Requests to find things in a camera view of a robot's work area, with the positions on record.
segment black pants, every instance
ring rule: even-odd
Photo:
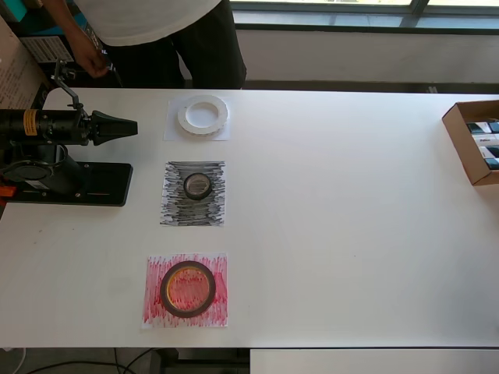
[[[104,47],[126,88],[183,88],[177,52],[193,77],[194,88],[240,89],[246,79],[228,0],[159,41]]]

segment black tape roll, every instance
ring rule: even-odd
[[[194,173],[184,181],[184,192],[191,200],[202,200],[211,194],[211,179],[206,174]]]
[[[208,296],[200,307],[194,310],[181,310],[176,308],[168,297],[168,283],[179,271],[188,269],[198,270],[207,278],[209,287]],[[212,272],[202,263],[198,263],[197,261],[182,261],[181,263],[177,263],[176,265],[172,266],[170,270],[166,272],[165,276],[163,277],[163,281],[161,282],[160,290],[161,303],[168,312],[170,312],[173,316],[177,316],[180,318],[192,318],[198,316],[199,314],[205,312],[208,308],[210,308],[211,303],[213,303],[213,300],[215,299],[215,292],[217,290],[217,287]]]

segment red scribbles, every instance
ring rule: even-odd
[[[203,314],[193,318],[175,317],[161,304],[161,281],[168,269],[182,261],[197,261],[206,266],[215,278],[216,293],[210,308]],[[176,276],[175,284],[170,287],[169,296],[175,300],[179,309],[195,309],[206,299],[207,285],[204,275],[199,271],[184,270]],[[185,286],[191,290],[185,293]],[[184,297],[179,298],[180,289]],[[227,296],[227,256],[225,254],[180,254],[168,257],[152,256],[147,262],[146,293],[143,300],[142,322],[144,328],[177,327],[177,326],[227,326],[228,296]]]

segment cable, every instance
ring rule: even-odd
[[[126,372],[132,372],[132,370],[129,369],[130,366],[133,365],[133,363],[135,361],[137,361],[139,358],[141,358],[142,356],[146,355],[147,353],[151,352],[154,348],[149,348],[147,349],[146,351],[142,352],[140,355],[138,355],[137,357],[135,357],[125,368],[125,371],[123,372],[123,374],[126,374]]]
[[[116,371],[118,372],[118,374],[121,374],[121,372],[119,371],[119,367],[118,367],[118,352],[116,351],[116,348],[112,348],[112,349],[115,352]]]
[[[23,357],[21,358],[21,361],[17,365],[16,370],[14,370],[12,374],[16,374],[19,371],[19,369],[21,369],[21,366],[23,366],[25,359],[26,359],[26,348],[23,348]]]
[[[133,372],[132,370],[126,368],[123,365],[115,364],[114,362],[97,362],[97,361],[66,361],[66,362],[59,362],[58,364],[44,366],[43,368],[38,368],[38,369],[35,369],[35,370],[31,370],[30,372],[27,372],[26,374],[34,374],[35,372],[41,372],[42,370],[57,368],[59,366],[64,366],[64,365],[75,365],[75,364],[116,366],[117,368],[125,369],[125,371],[128,370],[131,374],[136,374],[135,372]]]

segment black scribbled paper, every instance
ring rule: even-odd
[[[203,173],[211,180],[213,191],[201,201],[184,193],[184,180]],[[161,224],[168,226],[221,226],[225,219],[225,162],[170,161],[166,163]]]

